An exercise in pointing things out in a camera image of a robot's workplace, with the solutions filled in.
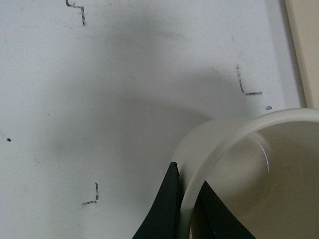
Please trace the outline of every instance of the black marker line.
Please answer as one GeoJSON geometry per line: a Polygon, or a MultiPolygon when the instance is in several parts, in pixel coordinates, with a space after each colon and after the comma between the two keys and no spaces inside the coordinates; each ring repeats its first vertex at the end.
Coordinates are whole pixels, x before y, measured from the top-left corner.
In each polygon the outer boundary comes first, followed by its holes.
{"type": "Polygon", "coordinates": [[[250,93],[246,93],[246,96],[259,96],[262,95],[262,92],[250,92],[250,93]]]}
{"type": "Polygon", "coordinates": [[[65,3],[67,6],[71,6],[73,8],[80,8],[81,9],[81,13],[82,13],[82,24],[83,26],[85,26],[85,15],[84,15],[84,7],[83,6],[76,6],[75,3],[70,4],[69,0],[65,0],[65,3]]]}
{"type": "Polygon", "coordinates": [[[97,201],[89,201],[89,202],[81,203],[81,204],[82,204],[82,205],[87,205],[87,204],[91,204],[91,203],[97,203],[97,201]]]}
{"type": "Polygon", "coordinates": [[[239,71],[238,64],[237,64],[236,68],[237,68],[237,77],[239,79],[240,89],[241,89],[241,92],[244,93],[243,83],[241,82],[241,77],[240,77],[240,71],[239,71]]]}
{"type": "Polygon", "coordinates": [[[95,183],[95,189],[96,189],[96,200],[99,200],[99,187],[98,187],[98,183],[95,183]]]}

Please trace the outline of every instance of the black object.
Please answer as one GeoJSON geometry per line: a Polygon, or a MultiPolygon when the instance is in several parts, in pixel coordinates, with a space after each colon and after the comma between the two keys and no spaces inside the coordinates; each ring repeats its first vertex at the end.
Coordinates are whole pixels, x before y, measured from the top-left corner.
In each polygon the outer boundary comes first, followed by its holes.
{"type": "Polygon", "coordinates": [[[201,239],[256,239],[205,181],[193,212],[192,232],[201,239]]]}
{"type": "Polygon", "coordinates": [[[180,211],[177,163],[166,172],[155,201],[133,239],[175,239],[180,211]]]}
{"type": "MultiPolygon", "coordinates": [[[[166,172],[155,201],[133,239],[176,239],[180,211],[177,163],[166,172]]],[[[192,215],[196,239],[256,239],[227,209],[205,181],[192,215]]]]}

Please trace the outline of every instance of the cup rim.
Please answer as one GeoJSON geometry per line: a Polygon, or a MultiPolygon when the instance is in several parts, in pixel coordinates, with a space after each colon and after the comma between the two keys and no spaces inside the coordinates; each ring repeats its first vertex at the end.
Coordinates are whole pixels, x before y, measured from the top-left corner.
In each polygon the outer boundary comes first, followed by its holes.
{"type": "Polygon", "coordinates": [[[220,143],[212,149],[202,164],[194,172],[185,190],[180,208],[178,238],[189,238],[192,211],[201,186],[211,172],[212,168],[228,150],[230,150],[241,139],[261,129],[281,123],[301,121],[319,123],[319,110],[300,108],[272,112],[248,121],[245,125],[234,130],[223,140],[221,140],[220,143]]]}

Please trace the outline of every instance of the whiteboard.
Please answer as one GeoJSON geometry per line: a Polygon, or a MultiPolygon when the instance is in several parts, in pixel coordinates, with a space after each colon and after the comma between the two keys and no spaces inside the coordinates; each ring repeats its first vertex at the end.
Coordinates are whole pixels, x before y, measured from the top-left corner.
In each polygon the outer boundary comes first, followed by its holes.
{"type": "Polygon", "coordinates": [[[305,106],[281,1],[75,6],[0,2],[1,238],[131,238],[187,132],[305,106]]]}

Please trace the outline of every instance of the white cup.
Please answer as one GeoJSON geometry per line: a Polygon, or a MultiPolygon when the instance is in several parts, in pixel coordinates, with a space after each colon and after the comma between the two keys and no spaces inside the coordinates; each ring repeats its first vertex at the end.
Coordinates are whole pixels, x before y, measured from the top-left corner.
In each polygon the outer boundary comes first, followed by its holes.
{"type": "Polygon", "coordinates": [[[172,161],[183,193],[180,239],[189,238],[205,180],[256,238],[318,237],[318,110],[208,121],[181,141],[172,161]]]}

